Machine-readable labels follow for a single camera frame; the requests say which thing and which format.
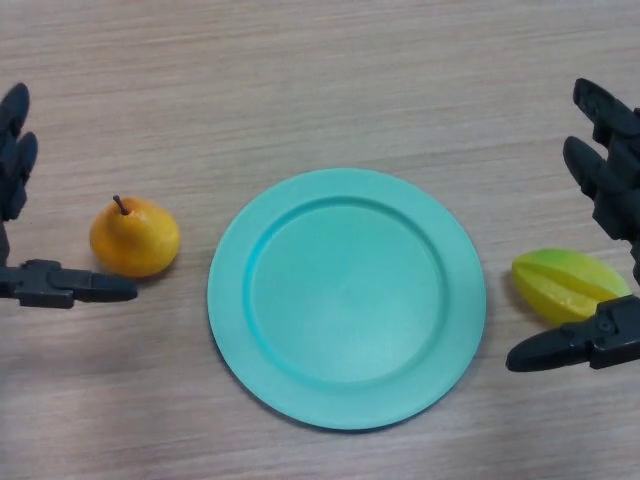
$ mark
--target plate rim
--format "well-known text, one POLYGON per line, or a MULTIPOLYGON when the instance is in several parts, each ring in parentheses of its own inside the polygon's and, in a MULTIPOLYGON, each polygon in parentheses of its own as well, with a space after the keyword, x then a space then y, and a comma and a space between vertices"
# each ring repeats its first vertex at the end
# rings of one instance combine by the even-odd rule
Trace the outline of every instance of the plate rim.
MULTIPOLYGON (((329 193, 330 192, 325 192, 324 196, 325 197, 339 196, 339 195, 336 195, 335 192, 331 192, 331 195, 329 193)), ((376 199, 376 201, 384 204, 384 202, 382 202, 379 199, 376 199)), ((299 201, 298 199, 296 199, 296 203, 289 204, 287 208, 289 211, 291 211, 295 209, 298 205, 301 205, 303 203, 304 203, 303 200, 299 201)), ((402 215, 407 216, 407 218, 409 218, 410 220, 415 221, 415 218, 413 218, 412 215, 407 214, 407 212, 405 212, 403 209, 398 209, 398 211, 402 215)), ((275 219, 271 218, 267 220, 268 221, 265 220, 265 222, 263 223, 266 225, 265 228, 270 228, 270 226, 273 225, 275 221, 277 221, 277 218, 275 219)), ((421 231, 424 233, 427 239, 431 241, 432 238, 428 235, 428 232, 424 231, 424 227, 420 225, 420 223, 421 222, 416 222, 417 226, 421 228, 421 231)), ((264 228, 259 228, 259 229, 256 228, 255 230, 260 230, 261 232, 263 232, 264 228)), ((442 256, 439 250, 436 250, 436 252, 440 257, 442 256)), ((244 276, 245 270, 246 270, 246 265, 243 268, 242 276, 244 276)), ((449 272, 445 270, 444 273, 448 277, 449 272)), ((243 290, 244 286, 240 284, 238 288, 240 290, 243 290)), ((249 391, 253 396, 255 396, 262 403, 268 405, 271 409, 276 410, 277 412, 279 412, 284 416, 293 418, 294 420, 300 421, 305 424, 310 424, 310 425, 322 427, 322 428, 339 429, 339 430, 366 430, 371 428, 379 428, 387 425, 392 425, 415 416, 416 414, 424 411, 425 409, 427 409, 428 407, 436 403, 438 400, 440 400, 442 397, 444 397, 460 381, 460 379, 464 376, 465 372, 469 368, 484 335, 484 328, 486 324, 486 315, 487 315, 487 312, 486 312, 487 298, 486 297, 487 297, 486 282, 485 282, 484 272, 482 270, 482 265, 480 262, 478 252, 475 246, 473 245, 473 242, 471 241, 466 230, 455 218, 455 216, 444 205, 442 205, 435 198, 433 198, 431 195, 429 195, 427 192, 420 189, 416 185, 393 175, 380 173, 380 172, 369 170, 369 169, 361 169, 361 168, 332 168, 332 169, 312 170, 310 172, 302 173, 302 174, 290 177, 288 179, 285 179, 281 182, 278 182, 272 185, 271 187, 267 188, 262 193, 258 194, 256 197, 254 197, 235 215, 234 219, 228 225, 222 238, 220 239, 218 243, 218 247, 215 251, 214 258, 211 262, 211 266, 209 269, 208 283, 207 283, 207 312, 209 316, 209 325, 213 334, 213 339, 218 345, 219 352, 222 355, 222 358, 224 359, 225 363, 229 367, 230 371, 233 373, 233 376, 235 377, 235 379, 238 382, 240 382, 240 384, 243 385, 243 387, 247 391, 249 391), (287 404, 287 402, 278 401, 277 395, 275 395, 275 398, 274 398, 272 393, 269 394, 268 393, 269 388, 265 389, 264 386, 261 386, 259 384, 260 382, 256 382, 255 378, 251 378, 251 374, 248 374, 247 372, 247 367, 242 365, 242 359, 237 358, 237 352, 236 353, 233 352, 233 347, 228 347, 227 345, 228 338, 224 338, 224 337, 225 335, 228 336, 229 334, 222 334, 222 338, 221 338, 219 332, 218 333, 216 332, 217 328, 220 327, 220 323, 218 323, 218 319, 216 318, 217 313, 215 312, 216 307, 218 307, 218 303, 220 302, 215 298, 216 292, 220 287, 220 284, 218 282, 218 270, 219 270, 218 265, 222 263, 222 260, 220 260, 220 258, 223 255, 228 256, 229 254, 225 253, 227 251, 229 251, 230 254, 235 254, 236 256, 240 254, 237 251, 238 249, 234 248, 235 246, 231 245, 231 243, 234 240, 234 236, 238 235, 238 230, 242 230, 242 228, 245 228, 246 230, 246 225, 243 225, 242 222, 243 222, 243 219, 246 219, 245 217, 247 216, 247 212, 250 212, 256 209, 259 210, 261 207, 261 203, 264 203, 264 202, 267 202, 267 206, 268 206, 269 201, 272 201, 273 200, 272 197, 274 196, 275 197, 277 197, 278 195, 286 196, 286 193, 287 193, 286 190, 287 189, 291 190, 292 188, 293 190, 295 190, 296 183, 305 184, 305 183, 314 183, 315 181, 320 185, 320 190, 322 190, 324 188, 323 183, 326 186, 326 182, 328 182, 329 180, 336 182, 339 179, 339 177, 343 177, 343 179, 344 177, 348 177, 349 182, 353 182, 354 179, 356 180, 359 179, 364 181, 364 183, 367 183, 367 181, 370 181, 372 182, 371 183, 372 185, 383 185, 383 184, 387 184, 386 186, 395 185, 394 187, 395 189, 397 189, 401 193, 403 191, 404 193, 407 193, 406 199, 404 201, 411 201, 411 200, 416 200, 416 198, 422 198, 424 205, 429 206, 429 209, 435 209, 435 211, 438 212, 438 215, 441 215, 443 218, 446 217, 447 221, 449 222, 450 228, 453 228, 456 231, 456 234, 458 235, 458 238, 455 240, 460 241, 461 244, 465 246, 466 251, 464 253, 467 256, 469 256, 469 260, 475 263, 473 265, 473 268, 471 268, 471 271, 476 276, 474 280, 476 284, 472 285, 472 287, 477 290, 474 292, 476 319, 474 320, 475 323, 472 324, 475 328, 475 331, 472 332, 472 335, 471 335, 472 338, 467 338, 466 340, 464 340, 467 345, 465 350, 466 355, 459 355, 459 358, 457 360, 458 365, 455 368, 455 373, 447 375, 447 377, 450 378, 449 381, 444 381, 444 382, 441 381, 440 388, 438 388, 436 391, 433 391, 431 394, 425 393, 422 401, 413 402, 412 408, 409 408, 409 405, 408 405, 409 403, 412 403, 412 402, 405 402, 402 399, 399 399, 398 400, 399 402, 403 404, 407 403, 407 406, 399 409, 399 411, 401 410, 400 413, 396 412, 394 414, 389 414, 386 416, 384 414, 380 414, 380 415, 375 415, 375 417, 377 418, 371 418, 371 416, 369 416, 368 418, 351 419, 350 421, 346 421, 345 419, 341 419, 338 421, 332 421, 331 419, 328 419, 328 418, 323 419, 322 418, 323 414, 321 413, 320 415, 318 415, 317 412, 315 412, 315 414, 305 415, 302 413, 304 412, 304 408, 301 409, 302 411, 300 410, 292 411, 291 404, 287 404)), ((253 342, 253 343, 256 348, 258 349, 260 348, 257 345, 257 342, 253 342)), ((296 383, 295 377, 288 376, 287 378, 290 382, 296 383)))

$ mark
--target teal plate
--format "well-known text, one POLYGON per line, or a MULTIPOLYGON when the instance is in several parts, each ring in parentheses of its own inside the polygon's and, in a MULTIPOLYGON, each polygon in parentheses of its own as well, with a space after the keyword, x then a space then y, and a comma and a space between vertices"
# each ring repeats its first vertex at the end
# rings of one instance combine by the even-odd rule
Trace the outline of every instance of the teal plate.
POLYGON ((436 402, 486 318, 480 261, 451 213, 357 169, 299 175, 250 202, 220 241, 207 301, 218 348, 250 392, 343 430, 436 402))

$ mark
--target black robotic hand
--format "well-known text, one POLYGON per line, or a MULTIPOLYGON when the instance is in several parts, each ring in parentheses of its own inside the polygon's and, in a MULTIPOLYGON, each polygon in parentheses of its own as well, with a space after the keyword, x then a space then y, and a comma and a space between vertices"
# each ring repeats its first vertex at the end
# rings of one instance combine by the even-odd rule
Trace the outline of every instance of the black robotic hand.
POLYGON ((75 300, 120 302, 136 298, 136 285, 113 275, 68 270, 49 260, 6 266, 9 241, 4 222, 20 215, 38 155, 36 136, 31 132, 20 135, 28 111, 29 90, 24 84, 13 87, 0 101, 0 298, 46 308, 71 308, 75 300))
MULTIPOLYGON (((640 283, 640 109, 631 111, 602 87, 578 79, 573 101, 593 122, 593 139, 607 160, 575 137, 564 144, 564 160, 582 193, 594 202, 593 218, 614 240, 631 243, 633 275, 640 283)), ((601 303, 585 322, 566 323, 514 347, 507 368, 549 370, 589 362, 604 368, 640 359, 640 298, 601 303)))

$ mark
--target table surface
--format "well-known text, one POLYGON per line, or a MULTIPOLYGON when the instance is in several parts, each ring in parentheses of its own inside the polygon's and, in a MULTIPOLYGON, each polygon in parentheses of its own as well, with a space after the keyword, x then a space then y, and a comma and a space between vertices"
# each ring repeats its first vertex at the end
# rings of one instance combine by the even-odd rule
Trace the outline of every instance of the table surface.
POLYGON ((0 5, 0 79, 32 91, 40 139, 10 261, 95 268, 114 193, 171 210, 175 267, 138 300, 69 311, 2 303, 2 479, 602 479, 640 471, 637 364, 519 375, 542 330, 511 260, 545 246, 609 262, 562 161, 590 124, 578 76, 640 103, 637 0, 21 0, 0 5), (441 402, 367 434, 258 405, 212 345, 205 282, 233 216, 299 172, 357 166, 461 220, 488 283, 477 359, 441 402))

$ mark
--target plate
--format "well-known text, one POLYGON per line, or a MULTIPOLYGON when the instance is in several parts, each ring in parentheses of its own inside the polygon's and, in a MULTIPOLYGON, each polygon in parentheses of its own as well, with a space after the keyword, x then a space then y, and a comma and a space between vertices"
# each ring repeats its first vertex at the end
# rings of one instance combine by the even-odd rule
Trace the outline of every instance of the plate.
POLYGON ((440 399, 486 317, 480 261, 453 215, 359 169, 302 174, 251 201, 220 241, 207 302, 218 348, 251 393, 344 430, 440 399))

